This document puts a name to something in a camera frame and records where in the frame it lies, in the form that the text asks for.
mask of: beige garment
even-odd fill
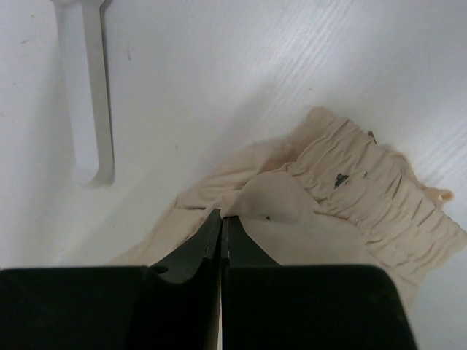
[[[113,263],[159,261],[221,208],[222,216],[239,215],[279,263],[381,266],[407,306],[426,273],[462,249],[467,235],[441,211],[450,198],[423,187],[399,155],[351,121],[315,109],[287,138],[237,153],[179,195],[153,234]]]

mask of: crumpled cloth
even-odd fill
[[[180,194],[151,235],[112,264],[156,263],[220,208],[282,265],[383,268],[408,307],[427,273],[467,243],[442,211],[452,198],[420,184],[404,155],[352,121],[313,109],[287,137],[236,153]]]

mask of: cloth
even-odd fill
[[[280,264],[384,268],[409,306],[426,274],[467,243],[441,210],[452,198],[420,184],[404,155],[350,120],[314,109],[287,137],[236,153],[179,195],[152,234],[112,263],[156,263],[220,208]]]

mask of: white plastic handle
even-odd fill
[[[114,170],[100,8],[104,0],[53,0],[81,184],[99,186]]]

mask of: black spot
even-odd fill
[[[344,182],[348,178],[349,178],[348,175],[342,175],[341,173],[338,173],[336,177],[336,183],[334,184],[334,188],[339,187],[342,184],[342,182]]]

